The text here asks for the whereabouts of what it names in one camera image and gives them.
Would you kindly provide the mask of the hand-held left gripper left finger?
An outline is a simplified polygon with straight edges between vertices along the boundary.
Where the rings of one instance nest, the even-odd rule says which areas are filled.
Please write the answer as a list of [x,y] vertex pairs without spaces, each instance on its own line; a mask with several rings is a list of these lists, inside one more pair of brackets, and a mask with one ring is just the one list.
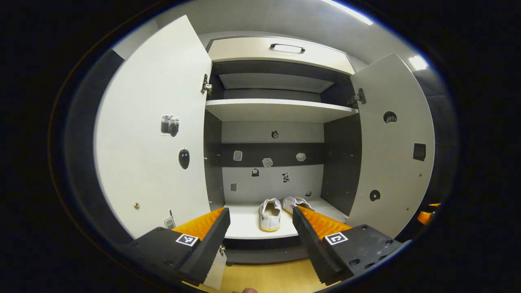
[[199,286],[220,254],[230,222],[229,208],[220,208],[170,230],[156,227],[122,251],[155,279]]

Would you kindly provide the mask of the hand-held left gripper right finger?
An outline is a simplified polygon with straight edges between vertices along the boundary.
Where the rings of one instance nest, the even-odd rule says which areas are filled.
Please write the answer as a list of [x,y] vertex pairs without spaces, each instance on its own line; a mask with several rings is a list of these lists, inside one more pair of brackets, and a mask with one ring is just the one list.
[[331,285],[380,267],[411,244],[367,224],[351,227],[308,208],[293,208],[292,222],[320,282]]

